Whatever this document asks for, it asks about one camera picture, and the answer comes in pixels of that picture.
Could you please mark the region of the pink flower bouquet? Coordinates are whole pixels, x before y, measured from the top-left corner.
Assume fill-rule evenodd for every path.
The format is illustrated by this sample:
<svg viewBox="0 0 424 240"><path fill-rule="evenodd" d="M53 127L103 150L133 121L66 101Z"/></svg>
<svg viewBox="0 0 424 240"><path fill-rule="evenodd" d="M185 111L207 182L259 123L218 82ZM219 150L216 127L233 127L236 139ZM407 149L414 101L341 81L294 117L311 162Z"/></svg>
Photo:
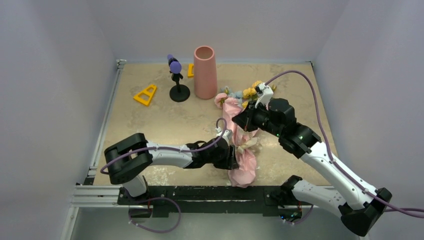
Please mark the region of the pink flower bouquet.
<svg viewBox="0 0 424 240"><path fill-rule="evenodd" d="M258 95L255 87L260 83L262 82L256 81L251 87L242 91L232 91L226 86L214 98L215 105L222 109L222 117L227 122L227 129L233 132L231 140L236 148L243 140L246 141L249 138L257 137L257 131L243 131L232 121L232 118L242 112L249 101L257 100ZM254 182L257 169L255 154L257 153L259 152L253 153L250 150L245 150L243 154L236 152L239 168L228 171L229 181L233 187L246 188Z"/></svg>

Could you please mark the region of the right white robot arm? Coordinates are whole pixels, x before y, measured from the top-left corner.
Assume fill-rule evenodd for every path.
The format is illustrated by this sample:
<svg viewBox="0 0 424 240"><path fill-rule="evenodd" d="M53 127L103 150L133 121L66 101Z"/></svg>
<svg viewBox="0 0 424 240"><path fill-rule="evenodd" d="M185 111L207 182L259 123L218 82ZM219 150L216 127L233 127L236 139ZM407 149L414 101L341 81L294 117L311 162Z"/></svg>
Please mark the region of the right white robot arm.
<svg viewBox="0 0 424 240"><path fill-rule="evenodd" d="M292 204L297 200L324 209L361 237L368 234L384 213L386 206L374 196L389 202L391 192L362 180L327 151L318 134L297 122L295 109L286 99L275 98L268 105L252 101L231 120L246 132L261 129L276 136L285 151L314 168L333 186L327 189L292 175L280 186L280 202Z"/></svg>

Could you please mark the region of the cream printed ribbon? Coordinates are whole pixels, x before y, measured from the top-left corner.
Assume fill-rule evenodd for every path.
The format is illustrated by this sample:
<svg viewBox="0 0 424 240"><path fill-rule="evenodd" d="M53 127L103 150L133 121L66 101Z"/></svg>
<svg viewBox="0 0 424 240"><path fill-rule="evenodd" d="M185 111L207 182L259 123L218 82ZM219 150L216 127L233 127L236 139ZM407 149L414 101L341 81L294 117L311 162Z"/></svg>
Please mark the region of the cream printed ribbon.
<svg viewBox="0 0 424 240"><path fill-rule="evenodd" d="M262 150L262 145L257 137L252 137L247 140L243 140L241 144L236 148L239 154L243 154L244 151L249 150L253 153L258 153Z"/></svg>

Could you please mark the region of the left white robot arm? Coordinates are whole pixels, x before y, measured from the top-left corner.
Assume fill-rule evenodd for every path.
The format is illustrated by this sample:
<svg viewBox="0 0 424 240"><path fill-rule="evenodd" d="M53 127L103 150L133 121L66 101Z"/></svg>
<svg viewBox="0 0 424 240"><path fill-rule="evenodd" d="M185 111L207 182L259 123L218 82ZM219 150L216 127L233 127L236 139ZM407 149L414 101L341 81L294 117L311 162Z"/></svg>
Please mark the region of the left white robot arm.
<svg viewBox="0 0 424 240"><path fill-rule="evenodd" d="M100 172L109 176L112 185L121 185L138 205L149 199L148 184L141 174L149 166L200 169L211 164L222 170L239 168L236 147L226 135L176 146L154 143L143 133L135 133L106 148L104 157L106 164Z"/></svg>

